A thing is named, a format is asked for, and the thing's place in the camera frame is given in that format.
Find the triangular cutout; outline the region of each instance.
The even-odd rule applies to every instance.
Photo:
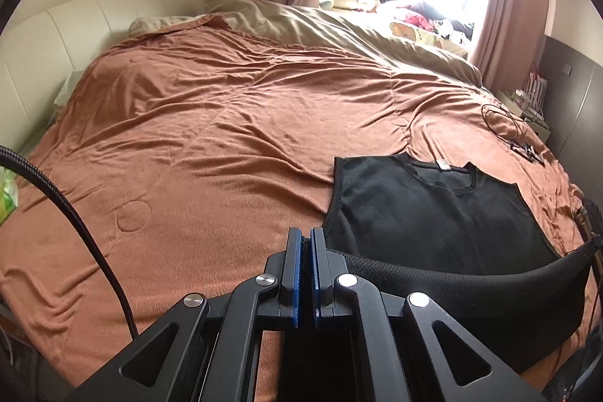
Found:
[[[123,366],[121,374],[147,387],[155,385],[177,333],[178,324],[169,324]]]
[[[457,385],[464,387],[490,374],[492,367],[445,323],[435,321],[432,328]]]

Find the clothing tag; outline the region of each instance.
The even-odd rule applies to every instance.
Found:
[[[436,162],[438,163],[439,170],[441,170],[441,171],[449,171],[450,170],[450,164],[448,164],[448,162],[446,162],[446,159],[436,159]]]

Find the bedspread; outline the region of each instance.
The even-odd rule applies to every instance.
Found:
[[[557,251],[576,248],[580,191],[527,126],[545,167],[489,133],[480,109],[491,101],[429,70],[286,46],[210,14],[101,55],[31,161],[81,214],[143,330],[188,292],[221,295],[262,271],[290,226],[319,226],[334,156],[471,161],[518,183]],[[19,198],[0,227],[0,290],[41,353],[77,385],[129,342],[125,320],[59,210],[27,183]],[[591,282],[589,313],[594,296]],[[587,321],[526,378],[542,388],[584,342]],[[265,336],[259,400],[274,395],[278,355],[276,336]]]

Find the neckline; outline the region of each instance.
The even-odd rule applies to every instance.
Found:
[[[420,182],[424,186],[444,190],[449,193],[457,194],[457,195],[472,193],[473,191],[475,191],[475,189],[477,189],[477,179],[476,179],[476,169],[477,168],[471,162],[467,162],[467,164],[465,164],[463,167],[456,167],[454,165],[451,165],[450,171],[441,171],[441,172],[451,172],[451,171],[454,172],[455,170],[460,171],[461,169],[464,169],[465,171],[468,171],[468,174],[471,177],[471,184],[469,184],[468,186],[461,186],[460,188],[448,188],[448,186],[446,186],[444,183],[437,182],[437,181],[430,182],[430,181],[423,179],[421,176],[418,175],[417,171],[414,168],[414,167],[424,167],[424,168],[428,168],[428,169],[439,169],[438,164],[436,164],[435,162],[417,161],[416,159],[413,159],[410,155],[408,155],[408,152],[399,153],[395,157],[397,157],[400,164],[402,164],[402,168],[406,172],[408,172],[408,174],[411,177],[418,180],[418,182]]]

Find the white cable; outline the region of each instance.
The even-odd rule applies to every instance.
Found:
[[[14,365],[13,345],[11,344],[10,339],[6,335],[6,332],[4,332],[4,329],[2,328],[2,326],[0,326],[0,330],[2,331],[2,334],[4,335],[4,339],[6,339],[6,344],[8,345],[8,352],[10,354],[10,366],[13,366]]]

